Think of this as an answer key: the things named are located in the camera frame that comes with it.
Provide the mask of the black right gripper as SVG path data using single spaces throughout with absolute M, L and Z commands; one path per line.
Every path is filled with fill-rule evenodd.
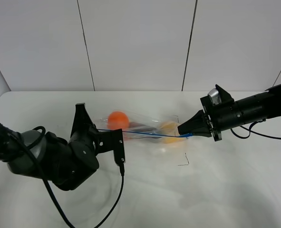
M 203 110 L 199 110 L 191 119 L 178 126 L 179 134 L 192 134 L 213 139 L 217 142 L 222 139 L 222 131 L 233 127 L 236 119 L 234 99 L 230 95 L 221 96 L 221 103 L 213 104 L 210 96 L 201 98 Z M 207 131 L 207 120 L 211 133 Z

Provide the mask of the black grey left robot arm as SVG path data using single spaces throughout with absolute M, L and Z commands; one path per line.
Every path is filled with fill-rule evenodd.
M 18 175 L 46 179 L 74 190 L 99 168 L 95 134 L 84 103 L 76 104 L 70 140 L 41 127 L 19 133 L 0 124 L 0 161 Z

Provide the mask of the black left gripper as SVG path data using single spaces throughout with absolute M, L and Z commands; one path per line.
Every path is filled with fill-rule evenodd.
M 75 105 L 69 146 L 81 162 L 97 162 L 98 130 L 87 113 L 85 103 Z

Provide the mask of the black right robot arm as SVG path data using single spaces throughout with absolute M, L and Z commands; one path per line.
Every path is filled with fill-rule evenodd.
M 180 135 L 213 137 L 217 142 L 223 131 L 281 116 L 281 84 L 237 101 L 216 85 L 200 100 L 203 109 L 178 126 Z

